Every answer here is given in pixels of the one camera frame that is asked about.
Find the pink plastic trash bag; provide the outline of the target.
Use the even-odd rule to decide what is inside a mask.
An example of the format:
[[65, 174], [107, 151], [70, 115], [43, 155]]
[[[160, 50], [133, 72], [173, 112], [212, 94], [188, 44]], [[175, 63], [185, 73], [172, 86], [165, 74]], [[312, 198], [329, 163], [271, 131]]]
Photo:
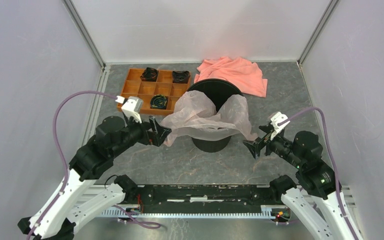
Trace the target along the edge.
[[203, 92], [187, 91], [175, 103], [174, 112], [160, 125], [171, 129], [164, 141], [168, 147], [181, 136], [204, 141], [219, 141], [237, 134], [253, 141], [258, 136], [252, 133], [248, 102], [239, 94], [228, 97], [216, 110], [215, 104]]

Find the black trash bin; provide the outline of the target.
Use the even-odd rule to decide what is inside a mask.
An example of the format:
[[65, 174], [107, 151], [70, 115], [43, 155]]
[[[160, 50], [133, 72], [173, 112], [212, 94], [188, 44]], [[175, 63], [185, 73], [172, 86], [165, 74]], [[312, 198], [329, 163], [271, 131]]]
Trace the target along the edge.
[[[244, 96], [240, 89], [234, 84], [217, 78], [209, 78], [194, 83], [187, 89], [187, 92], [189, 91], [199, 91], [204, 93], [214, 103], [217, 111], [232, 95]], [[228, 145], [231, 136], [217, 141], [201, 140], [193, 137], [191, 139], [193, 144], [199, 150], [206, 153], [216, 153], [223, 150]]]

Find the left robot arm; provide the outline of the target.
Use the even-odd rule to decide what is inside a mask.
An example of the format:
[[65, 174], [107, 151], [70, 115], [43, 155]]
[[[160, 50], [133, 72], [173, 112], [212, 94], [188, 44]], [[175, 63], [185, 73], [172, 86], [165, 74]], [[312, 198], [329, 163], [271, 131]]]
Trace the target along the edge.
[[110, 116], [95, 129], [95, 134], [79, 148], [69, 162], [69, 176], [65, 189], [56, 190], [58, 199], [45, 213], [45, 207], [31, 217], [18, 222], [23, 234], [36, 240], [71, 240], [88, 222], [110, 206], [137, 198], [136, 184], [126, 175], [108, 186], [92, 199], [76, 206], [79, 198], [114, 165], [114, 159], [136, 143], [159, 147], [171, 133], [159, 125], [153, 116], [149, 121], [126, 123], [119, 116]]

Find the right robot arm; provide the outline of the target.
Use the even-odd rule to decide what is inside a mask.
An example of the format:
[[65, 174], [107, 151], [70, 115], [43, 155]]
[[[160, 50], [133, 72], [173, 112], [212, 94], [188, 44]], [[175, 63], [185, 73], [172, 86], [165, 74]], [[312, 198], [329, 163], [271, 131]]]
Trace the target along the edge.
[[299, 131], [292, 141], [284, 132], [275, 133], [270, 124], [260, 126], [266, 133], [243, 144], [257, 159], [261, 150], [265, 155], [276, 154], [297, 169], [295, 177], [300, 188], [287, 175], [272, 180], [269, 199], [285, 204], [316, 240], [361, 240], [363, 236], [345, 202], [342, 186], [335, 171], [322, 160], [323, 146], [318, 135]]

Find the orange compartment tray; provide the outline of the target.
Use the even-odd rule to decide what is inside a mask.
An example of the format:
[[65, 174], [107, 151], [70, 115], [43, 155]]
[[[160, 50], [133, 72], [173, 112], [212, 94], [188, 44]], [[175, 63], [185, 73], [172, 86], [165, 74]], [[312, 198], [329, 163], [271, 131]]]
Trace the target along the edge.
[[[131, 96], [143, 100], [140, 109], [141, 114], [167, 116], [174, 112], [175, 104], [186, 92], [191, 84], [191, 77], [188, 83], [173, 83], [173, 70], [159, 70], [156, 82], [141, 81], [140, 76], [146, 68], [130, 68], [127, 72], [120, 96], [128, 98]], [[167, 109], [151, 109], [150, 101], [155, 95], [168, 97]]]

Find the black rolled belt left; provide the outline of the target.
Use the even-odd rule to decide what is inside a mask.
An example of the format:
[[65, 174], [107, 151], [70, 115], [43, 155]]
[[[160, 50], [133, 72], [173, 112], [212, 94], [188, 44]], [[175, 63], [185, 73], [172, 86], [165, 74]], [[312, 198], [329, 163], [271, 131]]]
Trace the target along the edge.
[[141, 74], [140, 79], [143, 82], [156, 82], [159, 71], [153, 67], [147, 67]]

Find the black rolled belt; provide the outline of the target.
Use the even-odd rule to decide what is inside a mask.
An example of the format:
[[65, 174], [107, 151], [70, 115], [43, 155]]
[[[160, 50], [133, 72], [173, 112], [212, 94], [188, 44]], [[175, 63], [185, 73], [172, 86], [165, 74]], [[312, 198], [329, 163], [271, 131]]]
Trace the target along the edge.
[[183, 71], [172, 71], [172, 82], [175, 84], [187, 84], [190, 80], [191, 73], [187, 70]]
[[159, 71], [153, 67], [147, 67], [141, 74], [140, 79], [143, 82], [156, 82]]

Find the black rolled belt right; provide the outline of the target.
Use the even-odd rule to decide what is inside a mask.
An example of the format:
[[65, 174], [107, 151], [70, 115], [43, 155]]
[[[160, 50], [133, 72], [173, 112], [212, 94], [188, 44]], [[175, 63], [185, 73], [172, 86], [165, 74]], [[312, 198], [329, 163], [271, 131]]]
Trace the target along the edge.
[[172, 71], [172, 82], [175, 84], [187, 84], [190, 80], [191, 73], [187, 70], [183, 71]]

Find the salmon pink cloth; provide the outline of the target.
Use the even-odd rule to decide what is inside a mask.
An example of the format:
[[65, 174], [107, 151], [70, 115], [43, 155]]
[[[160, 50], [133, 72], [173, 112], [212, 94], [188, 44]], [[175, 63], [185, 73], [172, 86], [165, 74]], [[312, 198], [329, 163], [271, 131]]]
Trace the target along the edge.
[[243, 57], [230, 58], [223, 56], [218, 59], [205, 59], [197, 67], [198, 74], [193, 82], [208, 79], [219, 79], [235, 85], [242, 93], [265, 98], [268, 80], [258, 64]]

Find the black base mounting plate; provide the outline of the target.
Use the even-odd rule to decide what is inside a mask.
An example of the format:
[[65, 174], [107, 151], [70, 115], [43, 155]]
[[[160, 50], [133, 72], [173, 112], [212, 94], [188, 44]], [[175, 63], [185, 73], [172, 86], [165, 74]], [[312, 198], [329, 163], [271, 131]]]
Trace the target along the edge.
[[139, 205], [144, 214], [250, 214], [261, 206], [281, 206], [269, 185], [156, 185], [128, 191], [122, 204]]

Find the aluminium frame rail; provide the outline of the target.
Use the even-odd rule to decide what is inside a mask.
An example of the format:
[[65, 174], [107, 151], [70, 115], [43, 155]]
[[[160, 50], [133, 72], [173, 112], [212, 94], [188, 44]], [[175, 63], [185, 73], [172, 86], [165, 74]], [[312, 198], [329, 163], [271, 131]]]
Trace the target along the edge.
[[275, 219], [287, 206], [267, 185], [139, 185], [98, 217]]

